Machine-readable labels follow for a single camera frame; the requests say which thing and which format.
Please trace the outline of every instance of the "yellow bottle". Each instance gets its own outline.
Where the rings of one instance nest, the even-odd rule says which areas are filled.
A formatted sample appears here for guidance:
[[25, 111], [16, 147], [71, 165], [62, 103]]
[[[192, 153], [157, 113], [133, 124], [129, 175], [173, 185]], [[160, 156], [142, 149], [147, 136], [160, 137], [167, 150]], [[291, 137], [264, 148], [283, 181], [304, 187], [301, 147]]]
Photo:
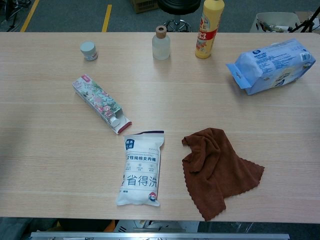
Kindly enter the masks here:
[[225, 3], [223, 0], [204, 1], [195, 47], [195, 55], [198, 58], [206, 59], [210, 56], [224, 8]]

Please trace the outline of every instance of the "blue wipes package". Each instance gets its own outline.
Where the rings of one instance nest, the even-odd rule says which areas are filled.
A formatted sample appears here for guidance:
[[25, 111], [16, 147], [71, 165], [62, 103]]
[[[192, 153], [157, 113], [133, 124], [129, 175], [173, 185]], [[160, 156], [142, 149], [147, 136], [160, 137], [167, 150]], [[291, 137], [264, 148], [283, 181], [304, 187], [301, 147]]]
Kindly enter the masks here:
[[295, 38], [241, 53], [228, 63], [234, 80], [248, 95], [299, 79], [316, 62]]

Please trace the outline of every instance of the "brown microfiber towel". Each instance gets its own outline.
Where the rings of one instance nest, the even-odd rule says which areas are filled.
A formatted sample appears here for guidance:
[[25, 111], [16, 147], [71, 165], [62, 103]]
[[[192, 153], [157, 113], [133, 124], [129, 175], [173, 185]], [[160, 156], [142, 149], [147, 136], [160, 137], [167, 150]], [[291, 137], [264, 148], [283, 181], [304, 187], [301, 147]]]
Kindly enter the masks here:
[[182, 160], [186, 187], [209, 221], [224, 209], [224, 198], [258, 186], [264, 167], [238, 157], [225, 132], [207, 128], [184, 137], [191, 153]]

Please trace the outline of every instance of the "black stool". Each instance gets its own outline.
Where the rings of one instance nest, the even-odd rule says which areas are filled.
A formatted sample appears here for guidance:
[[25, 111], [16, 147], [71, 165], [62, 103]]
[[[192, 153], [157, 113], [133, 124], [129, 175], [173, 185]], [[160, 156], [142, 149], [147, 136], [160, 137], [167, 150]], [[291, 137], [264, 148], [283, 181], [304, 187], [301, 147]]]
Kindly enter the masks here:
[[191, 25], [181, 20], [180, 15], [191, 14], [196, 11], [201, 0], [157, 0], [157, 2], [160, 9], [174, 15], [173, 20], [166, 21], [163, 24], [168, 32], [192, 32]]

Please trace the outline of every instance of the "white cap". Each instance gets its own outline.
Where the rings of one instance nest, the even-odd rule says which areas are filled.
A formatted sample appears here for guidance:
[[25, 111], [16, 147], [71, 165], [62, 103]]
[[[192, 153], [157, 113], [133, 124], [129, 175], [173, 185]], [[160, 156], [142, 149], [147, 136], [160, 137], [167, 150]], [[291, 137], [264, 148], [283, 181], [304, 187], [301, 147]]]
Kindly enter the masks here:
[[92, 41], [85, 41], [81, 44], [80, 50], [84, 55], [93, 55], [96, 52], [96, 46]]
[[116, 118], [115, 116], [110, 117], [109, 122], [110, 122], [111, 126], [114, 128], [120, 124], [120, 120], [118, 118]]

